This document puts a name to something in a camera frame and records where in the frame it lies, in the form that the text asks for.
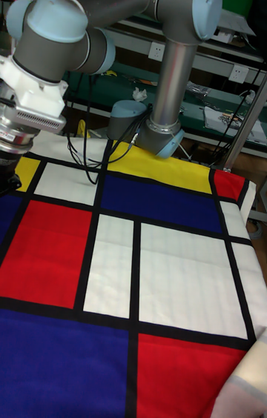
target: white rectangle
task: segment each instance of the white rectangle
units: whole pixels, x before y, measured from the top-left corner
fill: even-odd
[[[96,180],[95,173],[90,176]],[[88,181],[83,170],[47,163],[35,194],[93,205],[96,186]]]
[[[223,240],[142,224],[139,320],[246,339]]]
[[[84,311],[129,317],[134,223],[99,217]]]
[[[267,328],[267,287],[253,247],[233,243],[248,309],[257,337]]]
[[[240,209],[232,202],[221,202],[221,208],[225,217],[228,234],[235,237],[249,239],[248,231],[245,228]]]

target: yellow object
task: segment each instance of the yellow object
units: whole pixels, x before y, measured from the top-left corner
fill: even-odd
[[[30,158],[21,158],[17,167],[16,167],[16,174],[18,174],[21,182],[22,187],[18,190],[22,192],[26,192],[28,187],[30,186],[30,182],[33,176],[36,173],[36,169],[39,166],[40,161],[37,159],[30,159]]]
[[[80,120],[78,129],[77,129],[77,135],[85,136],[85,120]]]
[[[117,74],[113,70],[107,70],[107,72],[104,73],[104,76],[116,76],[117,77]]]
[[[127,148],[128,143],[120,143],[110,160],[119,158]],[[175,158],[162,159],[136,146],[133,146],[124,158],[109,164],[108,170],[211,194],[208,167]]]

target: fabric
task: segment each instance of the fabric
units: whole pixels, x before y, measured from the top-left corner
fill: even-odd
[[[267,327],[254,186],[133,147],[93,188],[61,137],[35,150],[30,183],[0,199],[1,415],[210,418]],[[247,379],[231,376],[229,406]]]
[[[16,168],[16,173],[22,182],[22,186],[18,189],[22,192],[26,192],[30,182],[39,166],[40,161],[37,159],[21,158]]]
[[[100,215],[85,311],[129,317],[133,233],[131,220]]]
[[[121,143],[111,156],[111,160],[119,158],[125,153],[127,146],[126,143]],[[108,165],[108,170],[155,179],[178,188],[211,193],[211,186],[208,181],[209,169],[207,167],[195,165],[194,163],[188,164],[185,161],[179,161],[178,165],[174,158],[156,158],[154,155],[137,147],[134,147],[134,150],[130,150],[125,158]]]
[[[211,418],[252,418],[267,412],[267,332],[251,347],[223,386]]]

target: metal frame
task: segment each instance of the metal frame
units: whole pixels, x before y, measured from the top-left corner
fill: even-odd
[[[237,135],[234,137],[234,141],[232,142],[231,148],[224,161],[223,169],[225,171],[231,171],[233,168],[234,162],[237,159],[243,145],[245,144],[245,141],[248,138],[248,135],[251,132],[258,116],[260,115],[266,100],[267,74],[265,75],[263,82],[257,91],[254,101],[251,103],[251,106],[240,126],[240,129],[237,132]]]

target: power socket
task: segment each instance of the power socket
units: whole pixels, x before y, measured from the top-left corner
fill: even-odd
[[[245,67],[244,65],[234,65],[228,80],[232,80],[233,82],[242,84],[243,82],[245,82],[247,74],[248,67]]]
[[[151,48],[148,54],[148,58],[154,59],[155,61],[162,61],[164,51],[165,51],[164,44],[160,44],[159,42],[152,42]]]

